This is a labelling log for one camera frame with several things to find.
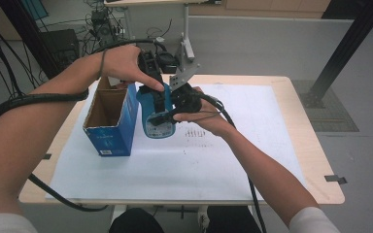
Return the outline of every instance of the metal stand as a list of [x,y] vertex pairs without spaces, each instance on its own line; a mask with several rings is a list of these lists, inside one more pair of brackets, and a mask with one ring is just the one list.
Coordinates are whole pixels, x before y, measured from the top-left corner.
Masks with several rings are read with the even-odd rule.
[[335,52],[329,58],[310,91],[300,95],[304,107],[323,108],[322,98],[325,93],[372,28],[373,0],[367,1]]

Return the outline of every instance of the table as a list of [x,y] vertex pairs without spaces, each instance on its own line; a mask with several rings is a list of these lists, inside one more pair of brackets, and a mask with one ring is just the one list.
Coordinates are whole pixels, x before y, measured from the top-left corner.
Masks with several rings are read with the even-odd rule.
[[201,3],[206,0],[120,0],[116,2],[104,2],[106,7],[121,7],[124,9],[125,23],[128,30],[129,39],[133,39],[132,27],[131,27],[131,15],[129,7],[131,6],[145,6],[145,5],[157,5],[157,4],[184,4],[184,33],[183,33],[183,47],[186,51],[186,56],[189,60],[193,60],[195,55],[193,54],[192,46],[190,44],[188,36],[188,15],[189,15],[189,3]]
[[[287,126],[289,137],[292,141],[295,154],[305,177],[307,189],[316,198],[319,204],[342,204],[345,201],[344,194],[338,183],[329,183],[324,176],[333,175],[332,169],[325,157],[320,142],[314,132],[309,119],[299,101],[299,98],[290,80],[286,77],[265,76],[205,76],[196,75],[190,81],[194,83],[229,83],[272,86],[284,122]],[[50,183],[56,166],[57,159],[65,145],[74,126],[84,102],[80,102],[66,119],[62,128],[56,135],[49,149],[51,159],[43,160],[34,174],[45,183]],[[45,192],[28,181],[21,192],[19,199],[24,203],[53,203],[45,198]],[[125,204],[105,203],[105,201],[88,201],[86,204]]]

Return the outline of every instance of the person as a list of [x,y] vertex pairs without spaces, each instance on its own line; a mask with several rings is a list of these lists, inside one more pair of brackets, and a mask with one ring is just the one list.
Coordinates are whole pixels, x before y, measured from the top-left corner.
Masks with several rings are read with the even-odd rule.
[[[100,75],[143,83],[162,91],[161,83],[139,70],[139,52],[137,47],[123,46],[82,57],[31,94],[81,93]],[[338,232],[312,195],[287,169],[254,146],[223,117],[207,117],[207,112],[214,112],[215,108],[206,101],[202,104],[202,113],[177,114],[174,119],[193,121],[222,137],[290,232]],[[32,104],[0,116],[0,232],[36,232],[22,216],[17,197],[74,105],[75,102]]]

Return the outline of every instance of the cardboard box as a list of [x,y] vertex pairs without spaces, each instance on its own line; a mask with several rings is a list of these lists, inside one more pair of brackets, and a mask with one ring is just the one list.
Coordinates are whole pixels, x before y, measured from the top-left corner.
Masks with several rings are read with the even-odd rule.
[[84,132],[101,156],[129,156],[138,113],[135,84],[116,90],[101,79],[84,122]]

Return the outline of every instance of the gray floor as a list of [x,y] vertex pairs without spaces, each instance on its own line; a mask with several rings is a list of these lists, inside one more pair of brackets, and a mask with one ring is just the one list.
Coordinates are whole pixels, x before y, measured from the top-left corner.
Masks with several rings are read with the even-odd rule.
[[[293,80],[315,80],[351,25],[232,17],[192,17],[189,23],[191,43],[202,64],[199,74],[278,75]],[[31,88],[26,83],[22,87]],[[332,88],[359,132],[318,133],[335,174],[348,181],[342,185],[346,202],[322,208],[341,232],[373,232],[373,30]],[[0,81],[0,102],[6,94]],[[105,232],[111,217],[111,209],[82,214],[60,205],[22,207],[40,232]],[[269,232],[287,232],[269,207],[261,209]],[[156,218],[169,233],[198,232],[194,214],[181,220],[179,214],[158,211]]]

